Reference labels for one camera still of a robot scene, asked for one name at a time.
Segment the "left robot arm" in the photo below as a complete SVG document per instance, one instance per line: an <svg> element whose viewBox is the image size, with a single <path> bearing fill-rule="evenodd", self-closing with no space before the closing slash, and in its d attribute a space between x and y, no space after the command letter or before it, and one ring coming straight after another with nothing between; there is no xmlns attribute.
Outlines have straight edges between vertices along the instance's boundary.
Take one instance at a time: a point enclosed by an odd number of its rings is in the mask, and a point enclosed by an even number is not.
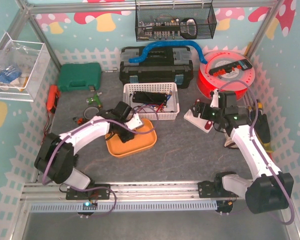
<svg viewBox="0 0 300 240"><path fill-rule="evenodd" d="M120 101L115 108L101 110L73 130L59 135L49 133L34 163L35 168L43 173L42 184L55 182L85 191L92 180L76 169L77 152L107 134L115 134L122 143L126 143L134 139L136 129L143 125L139 115L127 103Z"/></svg>

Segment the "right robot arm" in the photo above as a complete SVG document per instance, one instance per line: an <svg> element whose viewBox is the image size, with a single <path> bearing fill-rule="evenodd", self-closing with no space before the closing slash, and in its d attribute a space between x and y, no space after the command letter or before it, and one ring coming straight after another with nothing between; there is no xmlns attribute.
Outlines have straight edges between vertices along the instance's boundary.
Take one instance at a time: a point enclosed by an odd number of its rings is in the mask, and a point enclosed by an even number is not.
<svg viewBox="0 0 300 240"><path fill-rule="evenodd" d="M292 208L294 179L290 173L283 173L263 148L248 109L238 106L233 91L216 89L211 96L210 103L197 100L184 118L203 131L207 123L219 125L240 150L252 179L233 171L219 172L213 181L198 183L199 197L240 197L254 214Z"/></svg>

